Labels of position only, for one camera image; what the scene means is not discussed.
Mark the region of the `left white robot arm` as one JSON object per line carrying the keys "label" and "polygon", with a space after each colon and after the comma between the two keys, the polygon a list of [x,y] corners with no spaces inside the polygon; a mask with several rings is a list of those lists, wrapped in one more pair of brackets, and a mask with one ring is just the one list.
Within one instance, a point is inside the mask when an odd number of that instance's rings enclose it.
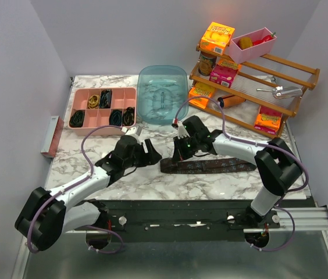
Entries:
{"label": "left white robot arm", "polygon": [[43,187],[33,190],[15,221],[15,229],[27,238],[31,253],[44,251],[60,237],[66,214],[84,198],[117,182],[127,169],[152,166],[161,159],[150,140],[140,143],[124,135],[114,150],[79,178],[51,191]]}

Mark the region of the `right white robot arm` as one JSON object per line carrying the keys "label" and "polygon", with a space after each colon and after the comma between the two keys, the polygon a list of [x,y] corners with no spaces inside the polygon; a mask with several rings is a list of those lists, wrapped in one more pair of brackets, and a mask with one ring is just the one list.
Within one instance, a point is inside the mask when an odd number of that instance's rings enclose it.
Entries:
{"label": "right white robot arm", "polygon": [[226,135],[223,130],[210,132],[197,116],[184,122],[174,119],[172,126],[177,130],[173,139],[174,162],[187,160],[202,151],[231,156],[256,166],[263,187],[244,214],[247,224],[253,228],[265,223],[266,215],[304,172],[301,162],[280,138],[255,142]]}

